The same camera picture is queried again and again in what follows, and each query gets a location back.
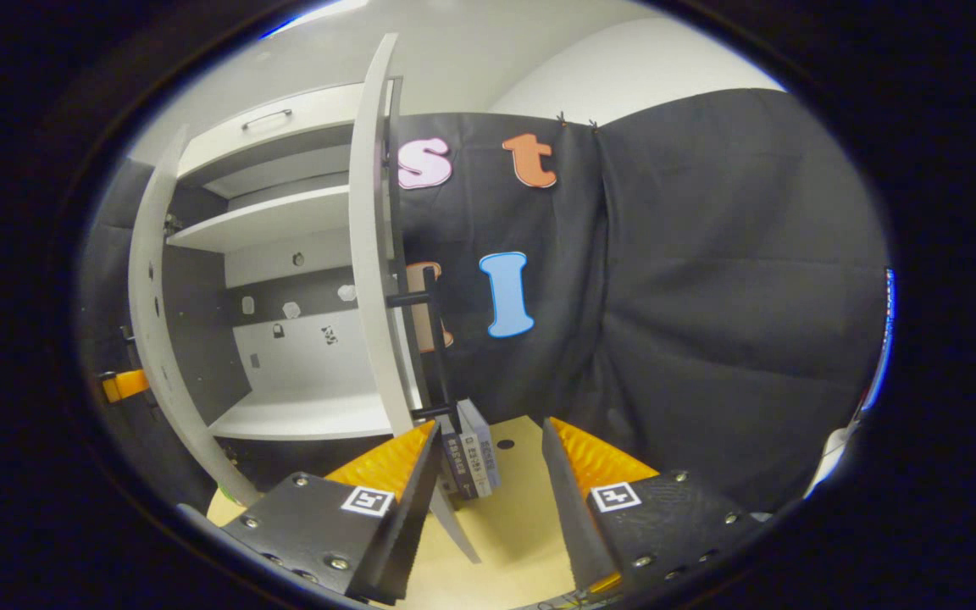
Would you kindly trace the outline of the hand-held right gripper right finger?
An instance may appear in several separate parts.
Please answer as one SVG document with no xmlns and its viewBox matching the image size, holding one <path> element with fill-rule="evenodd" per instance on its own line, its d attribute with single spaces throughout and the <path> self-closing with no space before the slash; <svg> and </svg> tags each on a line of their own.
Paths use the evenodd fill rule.
<svg viewBox="0 0 976 610">
<path fill-rule="evenodd" d="M 578 590 L 632 595 L 700 573 L 766 524 L 690 469 L 659 471 L 578 426 L 542 426 Z"/>
</svg>

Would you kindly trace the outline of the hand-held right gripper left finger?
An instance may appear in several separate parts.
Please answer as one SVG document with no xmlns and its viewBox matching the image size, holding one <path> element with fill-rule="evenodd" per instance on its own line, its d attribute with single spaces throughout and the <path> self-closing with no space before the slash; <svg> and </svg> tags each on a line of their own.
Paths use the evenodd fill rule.
<svg viewBox="0 0 976 610">
<path fill-rule="evenodd" d="M 286 476 L 222 530 L 295 580 L 392 605 L 407 593 L 439 459 L 439 425 L 424 422 L 326 476 Z"/>
</svg>

